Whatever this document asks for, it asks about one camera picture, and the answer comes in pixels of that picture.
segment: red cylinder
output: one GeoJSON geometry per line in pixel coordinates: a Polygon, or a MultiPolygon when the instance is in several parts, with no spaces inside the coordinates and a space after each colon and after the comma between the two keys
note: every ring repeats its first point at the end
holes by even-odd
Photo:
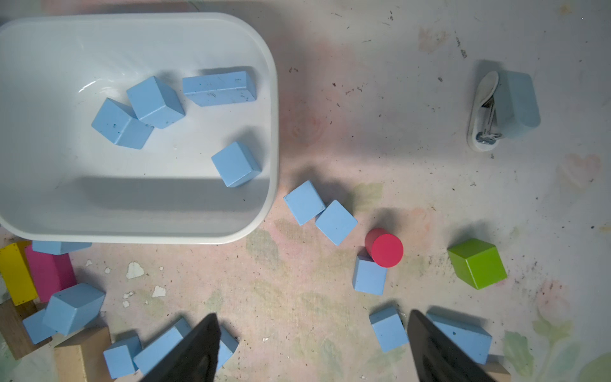
{"type": "Polygon", "coordinates": [[[391,268],[403,258],[403,244],[383,228],[374,228],[365,237],[365,248],[379,266],[391,268]]]}

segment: light green cube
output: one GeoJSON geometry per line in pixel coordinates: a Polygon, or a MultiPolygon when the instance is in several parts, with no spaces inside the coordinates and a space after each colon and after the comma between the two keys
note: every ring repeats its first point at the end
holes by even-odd
{"type": "Polygon", "coordinates": [[[507,278],[507,272],[493,244],[470,239],[448,249],[459,279],[475,289],[482,289],[507,278]]]}

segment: blue wooden block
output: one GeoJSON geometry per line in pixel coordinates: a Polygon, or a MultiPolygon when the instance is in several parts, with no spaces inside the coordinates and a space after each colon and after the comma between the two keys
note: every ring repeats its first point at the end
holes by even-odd
{"type": "Polygon", "coordinates": [[[152,76],[127,89],[134,112],[141,122],[157,128],[166,128],[185,117],[174,89],[152,76]]]}
{"type": "Polygon", "coordinates": [[[325,208],[323,200],[320,199],[314,185],[309,180],[286,195],[284,201],[300,226],[324,211],[325,208]]]}
{"type": "Polygon", "coordinates": [[[183,92],[199,106],[226,105],[257,99],[257,88],[246,72],[183,78],[183,92]]]}
{"type": "Polygon", "coordinates": [[[367,255],[356,258],[352,286],[357,292],[381,296],[384,293],[387,268],[379,266],[367,255]]]}
{"type": "Polygon", "coordinates": [[[318,229],[335,245],[341,244],[357,224],[356,219],[337,200],[333,200],[316,218],[318,229]]]}
{"type": "Polygon", "coordinates": [[[85,283],[61,290],[51,296],[42,322],[67,336],[98,316],[105,296],[85,283]]]}
{"type": "Polygon", "coordinates": [[[261,174],[257,161],[242,142],[234,142],[214,154],[212,162],[227,187],[243,185],[261,174]]]}
{"type": "Polygon", "coordinates": [[[387,352],[409,343],[408,334],[403,328],[399,313],[388,307],[369,316],[378,342],[383,352],[387,352]]]}
{"type": "Polygon", "coordinates": [[[492,336],[479,326],[450,320],[434,314],[426,315],[452,342],[474,362],[486,364],[492,336]]]}
{"type": "Polygon", "coordinates": [[[107,98],[91,126],[118,146],[141,149],[153,127],[136,118],[131,107],[107,98]]]}
{"type": "Polygon", "coordinates": [[[30,336],[34,345],[57,333],[55,329],[51,329],[42,323],[45,310],[46,309],[39,310],[23,320],[23,326],[26,328],[27,334],[30,336]]]}
{"type": "Polygon", "coordinates": [[[32,250],[51,255],[63,255],[80,249],[91,247],[91,243],[75,243],[72,241],[38,241],[32,242],[32,250]]]}
{"type": "Polygon", "coordinates": [[[111,378],[133,374],[138,370],[134,357],[142,351],[138,336],[117,341],[104,351],[104,359],[111,378]]]}
{"type": "Polygon", "coordinates": [[[219,371],[225,362],[233,356],[237,348],[238,341],[221,326],[221,343],[219,344],[219,361],[216,364],[216,371],[219,371]]]}
{"type": "Polygon", "coordinates": [[[509,138],[519,137],[541,123],[535,86],[526,73],[499,71],[494,106],[499,131],[509,138]]]}
{"type": "Polygon", "coordinates": [[[191,327],[187,321],[181,318],[180,321],[138,353],[134,357],[134,363],[143,375],[148,374],[190,331],[191,327]]]}

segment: blue cube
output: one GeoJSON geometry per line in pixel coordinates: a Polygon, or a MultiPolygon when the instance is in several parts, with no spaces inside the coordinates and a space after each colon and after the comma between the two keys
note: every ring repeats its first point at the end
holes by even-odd
{"type": "Polygon", "coordinates": [[[127,89],[127,97],[141,122],[166,128],[185,117],[174,89],[152,76],[127,89]]]}
{"type": "Polygon", "coordinates": [[[369,316],[378,342],[383,352],[387,352],[409,343],[408,334],[403,328],[399,313],[388,307],[369,316]]]}
{"type": "Polygon", "coordinates": [[[91,126],[118,146],[141,149],[153,127],[138,121],[131,107],[107,98],[91,126]]]}
{"type": "Polygon", "coordinates": [[[323,200],[320,199],[309,180],[286,195],[284,201],[300,226],[324,211],[325,208],[323,200]]]}
{"type": "Polygon", "coordinates": [[[71,241],[39,241],[32,242],[32,250],[51,255],[63,255],[80,249],[91,247],[91,243],[75,243],[71,241]]]}
{"type": "Polygon", "coordinates": [[[142,351],[138,336],[117,341],[104,351],[104,359],[111,378],[133,374],[138,370],[134,357],[142,351]]]}
{"type": "Polygon", "coordinates": [[[26,328],[27,334],[30,336],[34,345],[57,333],[55,329],[51,329],[42,323],[45,310],[46,309],[39,310],[23,320],[23,326],[26,328]]]}
{"type": "Polygon", "coordinates": [[[354,276],[352,277],[354,290],[381,296],[384,293],[387,270],[387,268],[376,264],[371,257],[359,255],[356,258],[354,276]]]}
{"type": "Polygon", "coordinates": [[[335,245],[340,245],[358,222],[347,209],[337,200],[331,204],[316,218],[316,226],[335,245]]]}
{"type": "Polygon", "coordinates": [[[180,321],[138,353],[134,357],[134,363],[143,375],[148,374],[190,331],[189,323],[181,318],[180,321]]]}
{"type": "Polygon", "coordinates": [[[434,314],[426,315],[452,342],[474,362],[486,364],[492,336],[479,326],[451,320],[434,314]]]}
{"type": "Polygon", "coordinates": [[[42,322],[67,336],[98,316],[105,296],[85,283],[61,290],[51,296],[42,322]]]}
{"type": "Polygon", "coordinates": [[[219,371],[219,369],[223,367],[225,362],[231,358],[237,348],[238,341],[221,326],[221,343],[219,344],[219,361],[216,364],[216,371],[219,371]]]}
{"type": "Polygon", "coordinates": [[[183,92],[199,106],[226,105],[257,99],[257,88],[244,71],[183,78],[183,92]]]}
{"type": "Polygon", "coordinates": [[[212,156],[212,163],[225,186],[237,187],[261,174],[251,151],[242,142],[234,142],[212,156]]]}

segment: floor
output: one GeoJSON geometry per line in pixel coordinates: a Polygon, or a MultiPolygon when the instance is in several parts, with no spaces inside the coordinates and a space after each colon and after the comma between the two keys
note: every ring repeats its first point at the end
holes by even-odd
{"type": "MultiPolygon", "coordinates": [[[[368,321],[393,304],[479,322],[514,381],[608,378],[611,3],[113,3],[5,0],[0,17],[231,13],[270,46],[281,99],[280,187],[248,237],[94,244],[71,255],[78,279],[106,291],[101,319],[113,336],[135,329],[147,342],[179,315],[194,325],[217,312],[240,339],[219,381],[415,381],[409,347],[382,353],[368,321]],[[466,144],[474,89],[499,67],[532,76],[542,124],[475,153],[466,144]],[[313,222],[298,226],[281,199],[307,178],[359,221],[340,246],[313,222]],[[375,226],[406,250],[384,296],[351,285],[375,226]],[[507,280],[477,291],[457,279],[446,249],[467,237],[497,245],[507,280]]],[[[18,362],[3,344],[0,380],[57,380],[51,346],[61,341],[18,362]]]]}

